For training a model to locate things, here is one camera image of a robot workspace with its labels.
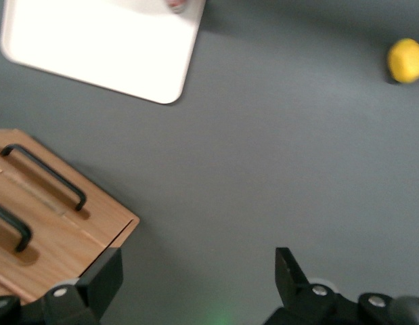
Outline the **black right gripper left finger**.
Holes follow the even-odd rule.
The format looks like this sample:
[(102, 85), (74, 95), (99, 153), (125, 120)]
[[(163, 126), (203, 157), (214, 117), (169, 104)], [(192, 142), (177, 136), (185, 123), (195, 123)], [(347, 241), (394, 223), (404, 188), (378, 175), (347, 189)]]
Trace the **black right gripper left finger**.
[(0, 324), (100, 324), (123, 283), (120, 248), (107, 248), (76, 280), (60, 283), (23, 305), (0, 296)]

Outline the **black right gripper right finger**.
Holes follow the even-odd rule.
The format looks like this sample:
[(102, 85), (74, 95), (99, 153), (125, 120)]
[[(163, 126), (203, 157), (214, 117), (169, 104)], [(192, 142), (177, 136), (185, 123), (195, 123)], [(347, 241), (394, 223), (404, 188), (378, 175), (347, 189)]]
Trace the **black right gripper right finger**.
[(350, 301), (329, 286), (310, 282), (291, 250), (275, 250), (275, 284), (282, 300), (265, 321), (272, 325), (393, 324), (389, 314), (392, 297), (365, 292)]

